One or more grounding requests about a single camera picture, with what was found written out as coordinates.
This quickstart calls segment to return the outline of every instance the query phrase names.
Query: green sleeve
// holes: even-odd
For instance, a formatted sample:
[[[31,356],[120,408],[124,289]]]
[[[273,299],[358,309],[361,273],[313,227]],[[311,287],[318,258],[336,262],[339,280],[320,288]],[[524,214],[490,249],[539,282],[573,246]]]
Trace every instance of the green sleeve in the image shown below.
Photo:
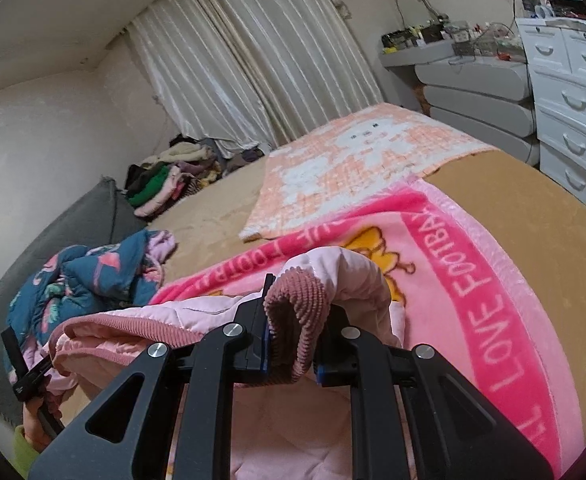
[[[39,456],[26,439],[24,438],[24,426],[15,428],[15,439],[13,440],[13,447],[15,450],[15,459],[11,462],[16,471],[26,478],[30,467]]]
[[[169,176],[169,167],[164,166],[160,173],[155,175],[149,182],[144,186],[144,189],[141,190],[136,195],[129,197],[128,203],[130,203],[133,207],[140,207],[142,204],[147,203],[151,200],[155,195],[157,195],[162,186],[164,185],[164,181]]]

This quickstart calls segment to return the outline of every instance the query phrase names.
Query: gray cushion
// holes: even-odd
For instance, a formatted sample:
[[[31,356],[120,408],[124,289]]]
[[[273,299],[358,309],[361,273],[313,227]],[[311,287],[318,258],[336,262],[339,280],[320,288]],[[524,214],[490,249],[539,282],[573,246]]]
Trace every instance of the gray cushion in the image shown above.
[[[6,327],[9,303],[26,279],[41,269],[59,250],[74,244],[97,247],[115,244],[143,229],[146,223],[133,215],[115,181],[102,178],[20,254],[0,280],[0,332]],[[14,426],[22,423],[22,406],[13,395],[2,361],[0,338],[0,414]]]

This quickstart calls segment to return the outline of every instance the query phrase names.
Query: blue floral blanket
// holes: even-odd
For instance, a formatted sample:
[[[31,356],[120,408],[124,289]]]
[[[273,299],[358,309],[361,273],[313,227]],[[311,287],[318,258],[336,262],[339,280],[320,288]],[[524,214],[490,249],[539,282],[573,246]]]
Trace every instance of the blue floral blanket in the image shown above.
[[[44,346],[55,327],[71,317],[148,304],[163,273],[147,247],[162,233],[143,229],[116,245],[76,245],[55,254],[10,303],[6,322],[20,347],[29,335]]]

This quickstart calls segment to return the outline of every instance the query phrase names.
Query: metal screw head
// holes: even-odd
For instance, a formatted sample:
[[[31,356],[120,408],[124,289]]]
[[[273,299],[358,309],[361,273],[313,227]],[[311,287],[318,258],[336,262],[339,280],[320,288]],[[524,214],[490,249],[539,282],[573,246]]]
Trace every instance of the metal screw head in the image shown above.
[[[340,333],[345,339],[357,339],[360,334],[359,329],[354,326],[345,326]]]
[[[162,357],[167,351],[169,348],[164,343],[153,343],[148,347],[148,354],[151,357]]]
[[[233,337],[235,335],[240,335],[242,330],[244,330],[244,327],[239,323],[229,323],[222,329],[222,332],[224,332],[224,335],[226,336]]]
[[[420,359],[431,359],[435,355],[435,350],[429,345],[420,345],[415,349],[415,355]]]

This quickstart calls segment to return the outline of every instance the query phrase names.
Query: orange and white blanket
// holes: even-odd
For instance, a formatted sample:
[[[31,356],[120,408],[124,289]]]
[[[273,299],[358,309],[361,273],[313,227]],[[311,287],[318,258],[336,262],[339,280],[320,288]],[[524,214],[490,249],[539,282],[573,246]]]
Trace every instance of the orange and white blanket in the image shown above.
[[[245,241],[295,232],[449,160],[494,150],[425,115],[388,103],[315,129],[271,153]]]

